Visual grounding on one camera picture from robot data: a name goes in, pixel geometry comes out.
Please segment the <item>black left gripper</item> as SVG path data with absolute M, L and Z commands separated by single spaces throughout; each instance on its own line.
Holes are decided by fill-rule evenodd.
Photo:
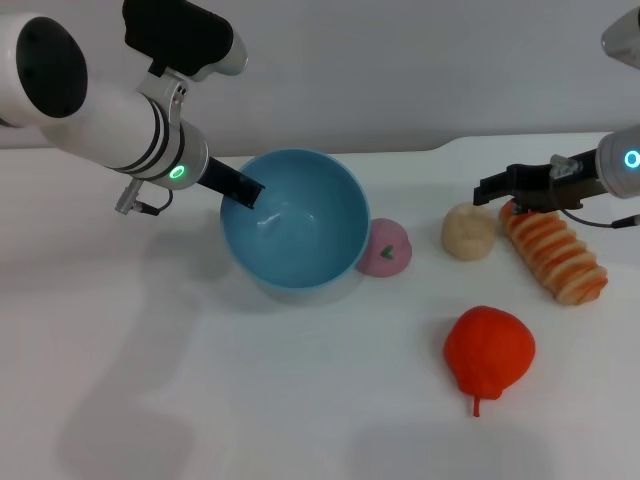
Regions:
M 229 165 L 208 158 L 207 166 L 197 183 L 201 186 L 230 197 L 238 204 L 253 210 L 264 186 L 242 174 Z

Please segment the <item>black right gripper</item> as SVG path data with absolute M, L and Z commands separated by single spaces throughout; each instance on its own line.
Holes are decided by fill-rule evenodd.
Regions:
M 480 180 L 473 191 L 473 205 L 509 196 L 517 214 L 579 210 L 583 200 L 606 193 L 595 160 L 596 151 L 589 150 L 571 157 L 553 155 L 544 165 L 510 165 Z

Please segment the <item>beige egg yolk pastry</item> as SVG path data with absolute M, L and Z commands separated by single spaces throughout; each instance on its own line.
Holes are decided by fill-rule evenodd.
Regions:
M 451 256 L 462 261 L 485 258 L 497 238 L 495 214 L 481 206 L 463 203 L 451 208 L 441 227 L 441 245 Z

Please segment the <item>blue bowl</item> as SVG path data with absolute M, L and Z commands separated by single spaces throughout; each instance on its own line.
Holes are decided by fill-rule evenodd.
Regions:
M 371 213 L 345 165 L 317 151 L 283 149 L 240 170 L 264 188 L 252 209 L 223 200 L 220 224 L 232 257 L 250 276 L 299 291 L 354 269 L 369 241 Z

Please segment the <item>pink peach-shaped pastry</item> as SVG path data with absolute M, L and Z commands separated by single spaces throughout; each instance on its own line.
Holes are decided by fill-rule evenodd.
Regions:
M 393 220 L 376 218 L 356 269 L 371 277 L 388 278 L 404 271 L 411 258 L 412 246 L 405 228 Z

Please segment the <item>striped orange bread roll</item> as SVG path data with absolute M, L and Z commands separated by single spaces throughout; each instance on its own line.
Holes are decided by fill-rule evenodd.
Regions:
M 599 298 L 608 284 L 607 270 L 557 213 L 515 214 L 509 201 L 500 209 L 499 221 L 524 264 L 557 303 L 579 306 Z

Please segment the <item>red pear-shaped toy fruit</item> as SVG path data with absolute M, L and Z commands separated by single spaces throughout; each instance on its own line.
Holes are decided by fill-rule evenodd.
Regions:
M 446 337 L 443 356 L 459 390 L 480 415 L 483 400 L 497 400 L 530 368 L 536 353 L 530 330 L 514 315 L 477 306 L 461 315 Z

